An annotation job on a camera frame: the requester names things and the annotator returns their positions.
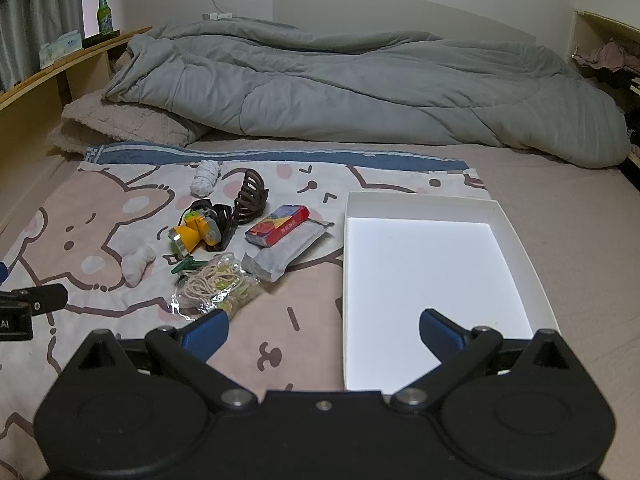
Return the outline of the bag of rubber bands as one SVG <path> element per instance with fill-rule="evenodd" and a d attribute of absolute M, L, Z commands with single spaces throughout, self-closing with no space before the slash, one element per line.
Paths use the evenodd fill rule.
<path fill-rule="evenodd" d="M 188 321 L 215 310 L 224 311 L 232 320 L 262 293 L 260 281 L 242 269 L 232 252 L 216 254 L 198 272 L 176 277 L 169 307 L 172 314 Z"/>

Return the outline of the green plastic clothes pegs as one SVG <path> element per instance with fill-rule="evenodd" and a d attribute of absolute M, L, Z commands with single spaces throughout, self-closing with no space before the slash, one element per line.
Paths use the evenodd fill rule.
<path fill-rule="evenodd" d="M 204 268 L 207 263 L 207 260 L 196 260 L 192 255 L 188 255 L 186 256 L 186 258 L 181 259 L 171 268 L 171 273 L 174 275 L 178 275 L 183 273 L 198 272 L 198 270 Z"/>

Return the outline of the white mesh bundle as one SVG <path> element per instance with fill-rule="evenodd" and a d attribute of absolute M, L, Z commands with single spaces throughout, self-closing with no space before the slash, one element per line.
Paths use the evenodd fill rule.
<path fill-rule="evenodd" d="M 146 268 L 156 258 L 155 250 L 146 244 L 141 236 L 126 235 L 118 242 L 118 250 L 122 257 L 120 268 L 122 277 L 128 287 L 136 287 L 143 278 Z"/>

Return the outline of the grey foil sachet packet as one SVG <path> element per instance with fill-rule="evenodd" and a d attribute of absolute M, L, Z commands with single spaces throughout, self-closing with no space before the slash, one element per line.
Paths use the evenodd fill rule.
<path fill-rule="evenodd" d="M 330 226 L 331 222 L 306 220 L 273 246 L 262 248 L 256 256 L 245 254 L 242 269 L 261 282 L 275 283 L 285 274 L 288 265 L 320 240 Z"/>

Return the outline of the yellow headlamp with black strap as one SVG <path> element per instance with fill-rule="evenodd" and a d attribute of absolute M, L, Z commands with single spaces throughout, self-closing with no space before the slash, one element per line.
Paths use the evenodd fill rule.
<path fill-rule="evenodd" d="M 168 240 L 172 253 L 184 259 L 198 246 L 203 246 L 208 252 L 222 252 L 234 231 L 231 206 L 196 200 L 183 211 L 180 224 L 169 230 Z"/>

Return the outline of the colourful card box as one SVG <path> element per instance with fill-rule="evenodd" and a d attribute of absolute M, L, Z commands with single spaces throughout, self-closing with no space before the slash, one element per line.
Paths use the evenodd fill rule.
<path fill-rule="evenodd" d="M 271 247 L 308 218 L 306 206 L 283 205 L 246 231 L 245 239 L 259 248 Z"/>

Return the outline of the brown plastic hair claw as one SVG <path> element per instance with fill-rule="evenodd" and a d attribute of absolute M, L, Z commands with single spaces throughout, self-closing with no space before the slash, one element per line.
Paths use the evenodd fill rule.
<path fill-rule="evenodd" d="M 262 176 L 254 169 L 244 172 L 244 179 L 233 204 L 232 218 L 235 224 L 249 224 L 264 212 L 269 190 Z"/>

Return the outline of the white sock bundle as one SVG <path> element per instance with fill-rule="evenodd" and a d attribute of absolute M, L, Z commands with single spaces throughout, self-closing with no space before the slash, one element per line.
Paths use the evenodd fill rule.
<path fill-rule="evenodd" d="M 214 192 L 220 178 L 221 166 L 214 160 L 202 160 L 195 170 L 190 184 L 191 195 L 197 198 L 205 198 Z"/>

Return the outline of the white shallow cardboard tray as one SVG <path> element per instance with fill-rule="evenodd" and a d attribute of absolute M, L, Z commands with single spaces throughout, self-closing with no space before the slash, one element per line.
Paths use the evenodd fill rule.
<path fill-rule="evenodd" d="M 528 339 L 558 325 L 533 263 L 495 200 L 352 192 L 345 212 L 343 376 L 391 394 L 439 362 L 419 334 L 433 308 Z"/>

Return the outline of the cartoon bear print blanket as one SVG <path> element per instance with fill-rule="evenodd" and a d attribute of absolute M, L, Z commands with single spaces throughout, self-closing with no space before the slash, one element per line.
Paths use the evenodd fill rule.
<path fill-rule="evenodd" d="M 1 347 L 1 474 L 37 479 L 46 470 L 32 432 L 44 395 L 81 341 L 96 328 L 138 338 L 160 325 L 189 322 L 169 300 L 178 263 L 168 232 L 192 204 L 190 184 L 205 159 L 219 162 L 210 198 L 230 204 L 247 169 L 262 176 L 267 206 L 299 204 L 331 222 L 326 235 L 295 260 L 276 284 L 235 315 L 228 342 L 213 363 L 257 393 L 338 390 L 342 373 L 343 232 L 347 197 L 392 191 L 486 198 L 477 172 L 461 160 L 397 150 L 212 145 L 205 151 L 122 144 L 95 148 L 37 209 L 4 261 L 5 289 L 58 283 L 66 307 L 34 322 L 34 339 Z M 118 250 L 126 235 L 156 252 L 138 286 L 122 277 Z"/>

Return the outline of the wooden side shelf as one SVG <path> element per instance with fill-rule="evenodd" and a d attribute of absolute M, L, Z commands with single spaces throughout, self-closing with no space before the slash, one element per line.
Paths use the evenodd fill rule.
<path fill-rule="evenodd" d="M 127 32 L 67 55 L 2 93 L 2 226 L 65 164 L 65 156 L 47 144 L 64 106 L 106 86 L 113 75 L 111 62 L 133 36 Z"/>

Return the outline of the grey quilted duvet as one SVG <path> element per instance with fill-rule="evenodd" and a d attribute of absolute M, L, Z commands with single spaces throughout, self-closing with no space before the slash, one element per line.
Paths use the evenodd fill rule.
<path fill-rule="evenodd" d="M 131 38 L 104 89 L 237 136 L 533 150 L 578 167 L 623 162 L 625 117 L 553 51 L 429 32 L 315 34 L 234 18 Z"/>

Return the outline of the grey curtain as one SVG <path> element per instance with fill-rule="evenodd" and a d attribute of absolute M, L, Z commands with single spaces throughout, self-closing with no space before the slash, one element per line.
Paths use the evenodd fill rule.
<path fill-rule="evenodd" d="M 1 90 L 40 71 L 43 44 L 84 33 L 82 0 L 1 0 Z"/>

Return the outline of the green glass bottle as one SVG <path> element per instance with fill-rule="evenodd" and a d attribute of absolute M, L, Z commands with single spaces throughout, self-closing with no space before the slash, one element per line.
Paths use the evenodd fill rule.
<path fill-rule="evenodd" d="M 98 0 L 98 10 L 96 10 L 96 19 L 98 20 L 99 33 L 108 35 L 114 32 L 112 10 L 107 0 Z"/>

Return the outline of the open wardrobe shelf with clothes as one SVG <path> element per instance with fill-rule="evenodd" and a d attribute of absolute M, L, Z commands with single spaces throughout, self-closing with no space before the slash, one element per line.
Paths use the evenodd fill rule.
<path fill-rule="evenodd" d="M 639 29 L 583 10 L 574 13 L 570 59 L 582 76 L 612 96 L 623 111 L 631 152 L 623 163 L 639 169 Z"/>

